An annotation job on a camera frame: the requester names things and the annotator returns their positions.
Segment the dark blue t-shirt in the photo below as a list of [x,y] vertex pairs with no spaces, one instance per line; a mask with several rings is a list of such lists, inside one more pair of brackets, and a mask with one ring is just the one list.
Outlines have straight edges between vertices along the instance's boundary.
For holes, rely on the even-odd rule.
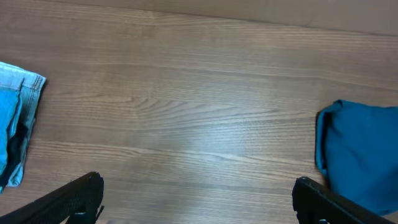
[[337,100],[318,113],[315,134],[332,191],[378,215],[397,211],[397,107]]

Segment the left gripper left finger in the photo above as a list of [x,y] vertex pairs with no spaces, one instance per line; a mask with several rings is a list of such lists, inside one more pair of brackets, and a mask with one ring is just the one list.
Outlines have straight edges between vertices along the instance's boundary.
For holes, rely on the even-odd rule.
[[98,220],[104,180],[89,172],[41,198],[1,217],[2,224],[89,223]]

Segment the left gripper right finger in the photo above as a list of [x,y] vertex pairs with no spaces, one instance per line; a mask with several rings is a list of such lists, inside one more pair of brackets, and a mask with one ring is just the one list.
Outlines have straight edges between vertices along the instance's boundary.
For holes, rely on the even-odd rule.
[[292,202],[300,224],[394,224],[308,177],[295,181]]

